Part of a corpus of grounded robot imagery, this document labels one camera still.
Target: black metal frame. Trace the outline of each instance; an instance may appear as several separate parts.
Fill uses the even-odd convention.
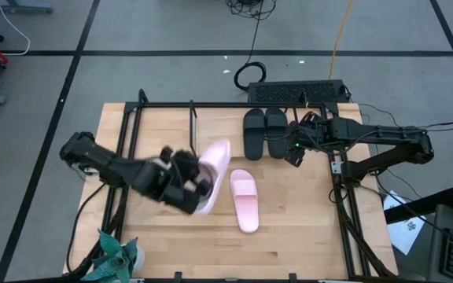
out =
[[[434,213],[438,204],[453,208],[453,188],[384,211],[388,224]]]
[[[197,118],[197,111],[195,108],[267,108],[267,107],[279,107],[285,108],[287,111],[288,108],[293,109],[295,120],[298,120],[296,113],[296,108],[305,108],[305,105],[289,105],[285,103],[255,103],[255,102],[148,102],[144,92],[140,90],[139,92],[139,101],[137,102],[127,102],[123,111],[122,123],[120,125],[120,134],[119,140],[116,147],[116,152],[118,154],[123,154],[123,147],[127,135],[127,126],[130,115],[132,112],[135,112],[134,125],[132,127],[131,141],[129,144],[128,157],[134,158],[136,141],[138,140],[139,125],[141,124],[142,119],[142,110],[144,108],[190,108],[190,149],[195,153],[195,139],[192,136],[194,134],[194,124]],[[318,108],[322,116],[327,116],[327,110],[331,110],[333,116],[338,116],[337,106],[328,105],[328,104],[315,104],[308,105],[309,108]],[[335,161],[335,156],[330,156],[330,172],[331,172],[331,162]],[[341,156],[342,161],[347,161],[347,156]],[[344,209],[344,204],[342,200],[341,190],[343,189],[341,184],[341,177],[338,175],[331,175],[334,196],[337,202],[337,213],[341,213],[341,209]],[[120,240],[121,233],[123,230],[123,218],[125,215],[125,207],[127,203],[127,193],[128,187],[121,188],[121,196],[118,208],[115,215],[110,219],[109,216],[112,214],[112,207],[115,200],[116,188],[109,188],[108,198],[105,205],[105,213],[102,220],[102,230],[106,233],[115,232],[115,237]],[[355,194],[353,189],[348,189],[348,201],[351,210],[352,224],[355,228],[355,232],[362,237],[363,232],[361,228],[361,222],[359,219],[358,206],[355,199]],[[344,250],[345,264],[347,268],[348,280],[351,281],[396,281],[397,278],[392,277],[371,277],[370,265],[368,259],[366,258],[365,253],[360,249],[359,258],[361,263],[361,270],[363,275],[355,274],[354,262],[352,259],[352,250],[351,243],[349,240],[349,232],[345,224],[340,221],[340,231],[341,239]],[[91,266],[91,261],[96,255],[100,255],[101,249],[100,245],[97,242],[95,246],[90,251],[89,255],[82,261],[80,266],[76,268],[71,274],[65,274],[63,277],[52,277],[52,278],[43,278],[35,280],[26,280],[26,282],[34,283],[45,283],[45,282],[77,282],[79,279],[89,270]],[[259,280],[244,280],[244,279],[182,279],[182,273],[177,271],[174,278],[145,278],[145,283],[180,283],[180,282],[197,282],[197,283],[218,283],[218,282],[228,282],[228,281],[242,281],[243,283],[287,283],[288,280],[272,280],[272,279],[259,279]],[[296,274],[289,274],[290,283],[310,283],[317,282],[319,280],[301,280],[296,278]]]

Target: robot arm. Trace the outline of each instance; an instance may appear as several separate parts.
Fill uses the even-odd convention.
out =
[[[192,214],[201,198],[210,194],[212,185],[205,179],[197,180],[199,163],[194,155],[182,150],[172,153],[165,147],[158,157],[129,160],[97,145],[92,133],[81,132],[62,146],[60,157],[69,167],[96,169],[108,186],[129,185],[145,197]]]
[[[351,186],[358,186],[369,172],[380,174],[387,167],[402,162],[425,164],[434,157],[427,131],[414,126],[368,126],[353,119],[321,119],[309,112],[299,123],[291,122],[286,133],[289,151],[285,160],[296,167],[300,166],[306,149],[341,155],[356,143],[395,146],[360,162],[336,162],[336,173],[341,175],[345,185]]]

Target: gray floor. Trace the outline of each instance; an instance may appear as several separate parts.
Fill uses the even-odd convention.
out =
[[[51,15],[10,14],[32,40],[32,50],[74,50],[93,0],[53,1]],[[453,1],[439,0],[453,32]],[[345,0],[279,0],[260,23],[258,50],[331,50]],[[215,0],[101,0],[85,50],[247,50],[256,22],[230,15]],[[0,16],[4,50],[25,42]],[[439,50],[451,47],[426,0],[357,0],[340,50]],[[233,84],[246,56],[82,57],[72,82],[38,189],[6,280],[61,274],[82,182],[59,161],[58,150],[77,130],[96,131],[105,102],[133,101],[144,88],[151,101],[246,101]],[[71,57],[12,57],[0,77],[0,258],[63,87]],[[325,79],[329,57],[253,57],[267,66],[267,81]],[[392,112],[399,124],[453,120],[453,57],[338,57],[343,79],[358,103]],[[247,71],[246,84],[259,78]],[[369,123],[390,117],[367,106]],[[435,159],[392,171],[421,195],[453,186],[453,131],[431,134]],[[390,175],[384,185],[414,198]]]

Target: cable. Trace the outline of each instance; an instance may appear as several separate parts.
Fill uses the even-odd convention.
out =
[[[337,204],[336,201],[331,200],[331,193],[334,192],[334,191],[335,191],[334,188],[330,190],[330,192],[328,193],[328,200],[330,200],[330,202],[331,202],[332,204]],[[349,191],[346,191],[346,192],[345,192],[345,195],[342,197],[342,200],[345,200],[345,199],[348,197],[348,195],[349,195]]]
[[[402,127],[400,126],[397,122],[396,122],[396,119],[394,118],[394,115],[389,112],[389,111],[386,111],[386,110],[381,110],[373,105],[369,105],[367,103],[360,103],[358,105],[365,105],[365,106],[368,106],[368,107],[371,107],[379,112],[382,112],[382,113],[385,113],[385,114],[388,114],[389,116],[391,116],[392,118],[392,121],[394,122],[395,125],[397,125],[398,127]],[[427,125],[427,126],[419,126],[417,128],[420,128],[420,129],[423,129],[423,130],[426,130],[426,131],[447,131],[447,130],[453,130],[453,128],[450,128],[450,129],[439,129],[439,130],[427,130],[429,129],[430,127],[436,127],[436,126],[449,126],[449,125],[453,125],[453,122],[445,122],[445,123],[434,123],[434,124],[430,124],[430,125]]]
[[[68,268],[69,273],[72,272],[71,265],[69,263],[69,256],[71,255],[71,247],[72,247],[72,242],[75,240],[75,233],[76,233],[76,225],[78,224],[78,219],[79,215],[81,215],[82,210],[85,208],[85,205],[91,200],[95,195],[97,195],[101,189],[106,185],[106,183],[103,183],[100,187],[98,187],[79,207],[78,212],[76,213],[75,217],[75,222],[72,225],[72,232],[71,232],[71,239],[69,240],[69,246],[68,246],[68,254],[66,255],[66,267]]]
[[[347,10],[345,11],[344,19],[342,20],[342,24],[340,26],[340,30],[338,31],[337,40],[335,41],[335,47],[333,48],[333,53],[331,54],[331,64],[330,64],[330,74],[328,75],[328,80],[331,80],[333,74],[333,68],[335,67],[335,54],[337,53],[338,43],[342,38],[342,32],[344,31],[345,23],[347,22],[347,18],[349,17],[349,13],[351,12],[352,4],[355,0],[349,0],[347,4]]]
[[[427,126],[420,126],[420,128],[422,128],[422,129],[428,129],[428,128],[430,128],[430,127],[435,127],[435,126],[448,126],[448,125],[453,125],[453,122],[430,124],[430,125],[427,125]]]
[[[450,128],[450,129],[439,129],[439,130],[427,130],[427,131],[448,131],[448,130],[453,130],[453,128]]]
[[[266,20],[272,12],[275,10],[275,5],[277,0],[272,0],[274,3],[272,8],[263,11],[262,7],[260,7],[260,11],[252,12],[257,5],[259,5],[263,0],[226,0],[226,6],[230,8],[230,12],[232,15],[238,15],[244,18],[254,18],[257,20]]]
[[[377,154],[378,154],[378,153],[379,153],[379,150],[378,150],[378,145],[377,145],[377,144],[375,144],[375,149],[377,150]],[[398,176],[398,175],[392,173],[392,171],[389,170],[389,168],[386,168],[385,170],[386,170],[387,172],[389,172],[389,174],[391,174],[394,178],[399,179],[401,182],[404,182],[408,187],[410,187],[410,189],[412,190],[412,192],[414,192],[414,194],[415,194],[417,197],[422,198],[421,195],[417,193],[417,191],[414,189],[414,187],[413,187],[412,185],[410,185],[409,182],[407,182],[405,179],[401,178],[400,176]]]
[[[269,141],[269,142],[279,141],[279,140],[282,140],[282,139],[285,139],[285,138],[289,137],[290,135],[291,134],[285,134],[285,135],[282,135],[282,136],[278,136],[277,135],[277,138],[269,138],[269,137],[272,137],[272,136],[275,136],[275,135],[271,135],[271,136],[267,135],[264,140],[265,141]]]
[[[391,116],[392,121],[394,122],[394,124],[397,125],[398,127],[401,127],[401,126],[396,122],[396,119],[394,118],[394,115],[393,115],[391,112],[385,111],[385,110],[380,110],[379,108],[377,108],[377,107],[375,107],[375,106],[373,106],[373,105],[369,105],[369,104],[367,104],[367,103],[360,103],[360,104],[358,104],[358,105],[360,105],[360,106],[361,106],[361,105],[365,105],[365,106],[371,107],[371,108],[373,108],[373,109],[375,109],[375,110],[377,110],[377,111],[379,111],[379,112],[382,112],[382,113],[385,113],[385,114]]]
[[[3,8],[1,7],[1,3],[0,3],[0,11],[1,11],[1,14],[3,15],[3,17],[5,18],[5,20],[8,22],[8,24],[10,26],[12,26],[12,28],[18,32],[20,35],[22,35],[25,40],[28,41],[28,47],[25,49],[24,52],[21,52],[21,53],[4,53],[3,55],[6,55],[6,56],[22,56],[22,55],[25,55],[29,52],[29,48],[31,47],[31,40],[22,32],[20,31],[17,27],[15,27],[11,21],[8,20],[8,18],[6,17],[5,15],[5,12],[3,11]]]
[[[263,8],[263,2],[265,0],[257,0],[257,1],[260,1],[261,2],[261,5],[260,5],[260,11],[262,10]],[[249,57],[248,57],[248,60],[244,63],[244,65],[239,68],[236,72],[235,72],[235,76],[234,76],[234,83],[235,83],[235,86],[240,89],[240,90],[243,90],[245,92],[248,92],[249,90],[249,87],[248,86],[241,86],[241,84],[239,83],[239,75],[242,73],[242,71],[244,71],[246,68],[248,67],[258,67],[260,68],[261,70],[261,78],[260,80],[258,81],[258,83],[261,83],[261,82],[264,82],[265,79],[267,78],[267,68],[265,67],[265,65],[261,62],[252,62],[252,63],[249,63],[249,61],[251,60],[251,56],[252,56],[252,51],[254,50],[255,48],[255,42],[256,42],[256,35],[258,34],[258,27],[260,26],[260,17],[258,17],[257,21],[256,21],[256,28],[255,28],[255,34],[252,38],[252,44],[251,44],[251,50],[249,51]]]
[[[363,186],[363,185],[359,185],[359,187],[360,187],[360,188],[363,188],[363,189],[368,189],[368,190],[370,190],[370,191],[376,193],[378,196],[380,196],[380,197],[382,198],[382,194],[379,193],[378,191],[372,189],[372,188],[369,188],[369,187]],[[400,195],[397,195],[397,196],[398,196],[398,197],[401,197],[402,199],[405,199],[405,200],[414,201],[414,200],[412,200],[411,198],[408,198],[408,197],[403,197],[403,196],[400,196]]]
[[[405,181],[405,179],[401,178],[400,176],[398,175],[395,175],[394,173],[392,173],[391,170],[389,170],[389,168],[386,168],[385,169],[387,172],[389,172],[389,174],[391,174],[394,178],[397,178],[398,180],[400,180],[401,182],[404,182],[405,184],[407,184],[408,187],[410,187],[410,189],[412,190],[412,192],[414,192],[415,195],[417,195],[417,197],[419,198],[422,198],[420,194],[417,193],[417,191],[414,189],[414,187],[412,185],[410,185],[410,183],[408,183],[407,181]]]

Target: wooden tabletop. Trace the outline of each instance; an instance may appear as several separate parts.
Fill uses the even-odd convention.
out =
[[[115,150],[124,104],[104,105],[96,142]],[[347,277],[335,205],[328,200],[332,189],[330,166],[325,153],[306,152],[299,168],[267,156],[259,161],[243,157],[242,118],[248,108],[197,108],[197,154],[209,144],[228,138],[233,158],[210,215],[187,216],[130,190],[122,242],[138,237],[145,250],[143,268],[134,277],[184,278],[287,278],[344,279]],[[301,118],[309,109],[297,109]],[[339,105],[341,117],[361,120],[358,105]],[[129,120],[126,156],[133,117]],[[293,111],[287,113],[294,119]],[[158,155],[163,146],[188,149],[190,138],[188,108],[144,108],[139,128],[136,158]],[[370,156],[367,145],[358,144],[348,152],[350,160]],[[260,228],[253,234],[238,229],[230,183],[232,170],[242,168],[256,180],[259,194]],[[87,179],[81,203],[100,186],[97,176]],[[377,189],[374,178],[363,184]],[[72,246],[72,266],[77,266],[98,239],[107,189],[83,210]],[[378,258],[397,273],[392,246],[379,196],[356,189],[363,233]],[[361,274],[357,246],[351,238],[355,270]]]

